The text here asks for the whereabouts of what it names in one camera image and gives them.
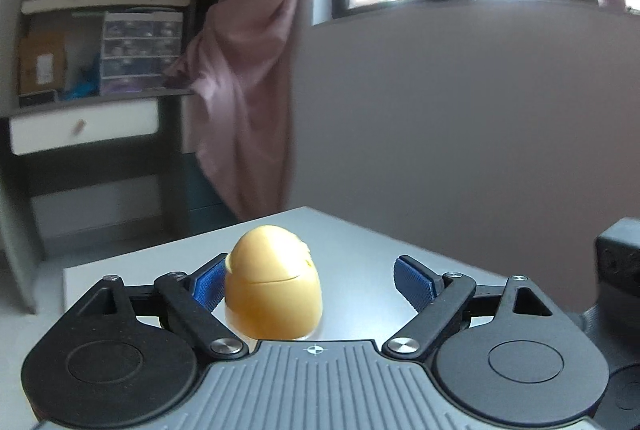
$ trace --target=yellow plastic capsule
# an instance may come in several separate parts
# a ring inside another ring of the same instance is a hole
[[[256,340],[295,340],[322,317],[322,293],[307,245],[278,226],[245,233],[226,258],[226,320]]]

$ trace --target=crosshair marking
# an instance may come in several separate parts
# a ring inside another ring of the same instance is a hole
[[[322,354],[325,350],[324,347],[320,347],[319,345],[312,345],[306,348],[306,352],[309,354]]]

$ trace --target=white table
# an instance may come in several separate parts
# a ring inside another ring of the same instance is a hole
[[[228,253],[247,231],[274,224],[295,233],[311,250],[322,288],[324,312],[316,340],[373,339],[380,346],[415,316],[396,291],[393,266],[408,254],[435,272],[458,271],[487,285],[504,285],[504,277],[489,273],[411,244],[355,226],[344,220],[298,208],[215,232],[192,236],[146,250],[134,251],[64,270],[65,308],[71,307],[106,274],[117,274],[126,285],[151,284],[178,270],[191,273],[219,253]],[[214,314],[224,322],[224,309]]]

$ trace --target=drawer handle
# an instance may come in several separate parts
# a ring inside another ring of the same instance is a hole
[[[76,126],[74,127],[74,136],[77,136],[78,134],[80,134],[85,127],[86,127],[86,121],[78,120],[78,122],[76,123]]]

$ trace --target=black circular cover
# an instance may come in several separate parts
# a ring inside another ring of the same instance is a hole
[[[609,379],[597,347],[558,312],[509,313],[457,333],[433,366],[460,405],[514,426],[555,426],[591,414]]]
[[[603,428],[638,428],[640,365],[627,366],[611,375],[607,393],[594,419]]]
[[[22,386],[40,418],[118,428],[169,409],[196,373],[191,347],[175,334],[117,315],[87,316],[46,334],[22,366]]]

